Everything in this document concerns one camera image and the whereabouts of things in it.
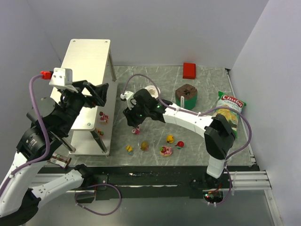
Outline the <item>pink red mushroom toy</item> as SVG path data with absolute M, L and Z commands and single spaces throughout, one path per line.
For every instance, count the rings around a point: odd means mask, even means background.
M 133 129 L 132 129 L 132 133 L 133 133 L 133 134 L 136 134 L 136 135 L 139 135 L 140 129 L 138 129 L 138 128 L 133 128 Z

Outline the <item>strawberry cake toy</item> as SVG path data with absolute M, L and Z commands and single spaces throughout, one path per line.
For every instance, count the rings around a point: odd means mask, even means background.
M 99 113 L 99 116 L 100 116 L 100 123 L 102 124 L 107 124 L 108 121 L 109 121 L 109 116 L 107 114 L 105 114 L 104 112 L 100 112 Z

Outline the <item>yellow pink lion toy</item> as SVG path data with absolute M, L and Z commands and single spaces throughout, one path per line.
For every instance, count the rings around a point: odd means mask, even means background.
M 104 135 L 104 132 L 101 131 L 100 129 L 96 128 L 95 130 L 96 130 L 96 132 L 98 133 L 99 136 L 102 137 Z

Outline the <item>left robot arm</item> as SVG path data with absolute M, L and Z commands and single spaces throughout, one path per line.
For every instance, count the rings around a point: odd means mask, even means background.
M 2 226 L 23 225 L 46 203 L 91 179 L 87 166 L 81 164 L 51 182 L 30 187 L 56 149 L 65 144 L 64 138 L 68 137 L 81 109 L 105 106 L 109 84 L 94 86 L 87 81 L 78 81 L 72 86 L 74 91 L 59 90 L 59 103 L 50 97 L 32 100 L 33 108 L 27 113 L 31 127 L 20 139 L 14 161 L 0 186 Z

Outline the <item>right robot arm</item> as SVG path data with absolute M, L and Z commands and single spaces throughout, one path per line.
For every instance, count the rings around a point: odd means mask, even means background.
M 154 121 L 183 127 L 203 137 L 209 154 L 206 173 L 215 179 L 222 175 L 228 151 L 236 139 L 225 116 L 222 114 L 202 116 L 168 100 L 155 98 L 146 89 L 136 93 L 126 91 L 120 95 L 120 99 L 127 103 L 123 114 L 128 126 L 136 128 L 146 118 L 151 118 Z

